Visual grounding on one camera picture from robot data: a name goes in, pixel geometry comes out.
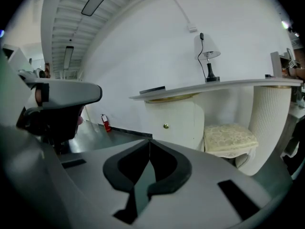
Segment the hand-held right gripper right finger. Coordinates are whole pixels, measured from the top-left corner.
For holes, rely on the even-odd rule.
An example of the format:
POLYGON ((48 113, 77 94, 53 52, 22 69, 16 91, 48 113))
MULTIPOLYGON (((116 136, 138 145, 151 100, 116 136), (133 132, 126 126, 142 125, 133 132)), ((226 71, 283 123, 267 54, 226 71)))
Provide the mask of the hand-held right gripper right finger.
POLYGON ((150 141, 150 163, 155 183, 148 186, 148 195, 167 195, 179 190, 192 174, 192 164, 182 153, 155 140, 150 141))

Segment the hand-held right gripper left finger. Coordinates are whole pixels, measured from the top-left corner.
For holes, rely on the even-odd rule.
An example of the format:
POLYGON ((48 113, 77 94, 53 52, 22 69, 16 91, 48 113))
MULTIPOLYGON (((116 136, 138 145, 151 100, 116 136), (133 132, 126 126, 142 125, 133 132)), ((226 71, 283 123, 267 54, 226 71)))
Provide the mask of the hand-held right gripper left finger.
POLYGON ((103 165, 103 174, 111 186, 129 195, 125 207, 113 215, 127 224, 132 224, 138 216, 134 186, 149 160, 150 141, 144 140, 111 156, 103 165))

